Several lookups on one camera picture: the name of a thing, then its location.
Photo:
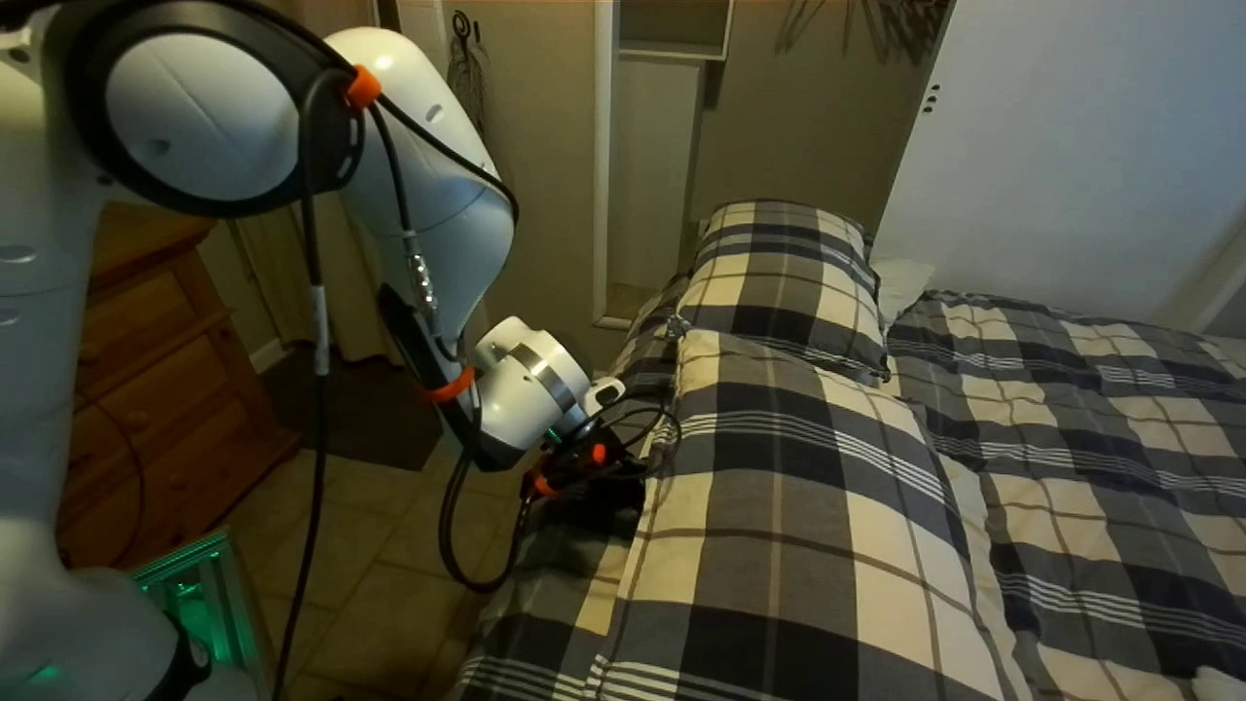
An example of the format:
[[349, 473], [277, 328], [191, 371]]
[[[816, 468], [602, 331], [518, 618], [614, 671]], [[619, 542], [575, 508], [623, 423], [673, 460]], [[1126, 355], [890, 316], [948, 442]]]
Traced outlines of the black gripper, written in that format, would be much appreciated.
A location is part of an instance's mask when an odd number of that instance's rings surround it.
[[619, 440], [553, 446], [521, 473], [521, 498], [536, 515], [625, 536], [643, 506], [643, 468]]

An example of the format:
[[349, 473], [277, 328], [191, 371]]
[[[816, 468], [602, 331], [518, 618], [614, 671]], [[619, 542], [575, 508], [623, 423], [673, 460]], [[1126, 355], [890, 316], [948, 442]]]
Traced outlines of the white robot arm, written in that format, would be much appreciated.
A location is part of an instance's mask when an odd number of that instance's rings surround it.
[[437, 62], [392, 27], [315, 33], [255, 0], [2, 0], [0, 677], [6, 701], [191, 701], [229, 677], [191, 630], [53, 545], [97, 215], [126, 192], [191, 219], [346, 193], [381, 318], [488, 470], [601, 429], [545, 331], [460, 336], [518, 197]]

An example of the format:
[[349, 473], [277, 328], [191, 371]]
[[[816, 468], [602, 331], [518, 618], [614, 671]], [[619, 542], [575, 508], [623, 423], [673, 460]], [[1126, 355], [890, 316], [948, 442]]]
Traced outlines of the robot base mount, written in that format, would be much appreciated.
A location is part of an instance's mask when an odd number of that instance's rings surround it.
[[131, 579], [175, 623], [150, 701], [274, 701], [274, 650], [226, 528], [175, 545]]

